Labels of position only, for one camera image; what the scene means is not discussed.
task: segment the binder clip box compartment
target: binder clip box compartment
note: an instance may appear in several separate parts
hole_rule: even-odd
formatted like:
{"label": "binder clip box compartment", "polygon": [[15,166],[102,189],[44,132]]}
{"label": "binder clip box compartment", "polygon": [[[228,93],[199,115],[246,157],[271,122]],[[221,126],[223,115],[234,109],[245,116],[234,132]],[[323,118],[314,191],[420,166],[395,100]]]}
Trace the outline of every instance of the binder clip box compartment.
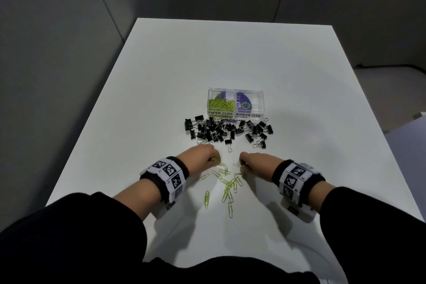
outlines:
{"label": "binder clip box compartment", "polygon": [[262,120],[263,91],[209,88],[209,117],[235,120]]}

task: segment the black sleeve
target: black sleeve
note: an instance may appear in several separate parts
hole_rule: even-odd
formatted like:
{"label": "black sleeve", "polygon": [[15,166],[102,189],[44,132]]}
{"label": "black sleeve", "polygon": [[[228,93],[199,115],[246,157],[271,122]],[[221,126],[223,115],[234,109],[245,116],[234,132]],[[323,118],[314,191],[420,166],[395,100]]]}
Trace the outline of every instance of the black sleeve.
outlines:
{"label": "black sleeve", "polygon": [[322,203],[320,222],[349,283],[424,277],[426,223],[415,217],[339,187]]}
{"label": "black sleeve", "polygon": [[100,192],[73,193],[0,234],[0,262],[49,272],[108,274],[130,269],[146,250],[142,220]]}

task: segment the right hand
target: right hand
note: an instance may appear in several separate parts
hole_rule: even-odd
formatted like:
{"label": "right hand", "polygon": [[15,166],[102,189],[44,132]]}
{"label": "right hand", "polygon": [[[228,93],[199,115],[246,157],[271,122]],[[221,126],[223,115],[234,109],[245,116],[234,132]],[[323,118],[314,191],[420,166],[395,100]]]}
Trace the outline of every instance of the right hand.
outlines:
{"label": "right hand", "polygon": [[242,169],[260,178],[272,182],[272,175],[277,166],[284,160],[269,154],[242,152],[239,157]]}

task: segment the gray floor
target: gray floor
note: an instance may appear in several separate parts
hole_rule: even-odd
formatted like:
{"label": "gray floor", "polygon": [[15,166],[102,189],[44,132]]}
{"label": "gray floor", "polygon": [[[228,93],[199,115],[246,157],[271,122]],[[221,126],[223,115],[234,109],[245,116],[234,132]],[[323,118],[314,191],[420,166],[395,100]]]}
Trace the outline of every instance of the gray floor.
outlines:
{"label": "gray floor", "polygon": [[389,132],[426,111],[426,73],[412,67],[355,68],[383,132]]}

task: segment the left hand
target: left hand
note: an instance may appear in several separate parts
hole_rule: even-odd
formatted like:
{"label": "left hand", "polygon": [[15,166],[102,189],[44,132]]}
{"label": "left hand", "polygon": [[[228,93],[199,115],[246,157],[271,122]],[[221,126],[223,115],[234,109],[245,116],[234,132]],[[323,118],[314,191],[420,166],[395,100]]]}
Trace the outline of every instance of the left hand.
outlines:
{"label": "left hand", "polygon": [[197,175],[220,163],[220,154],[213,145],[200,144],[176,156],[188,168],[189,176]]}

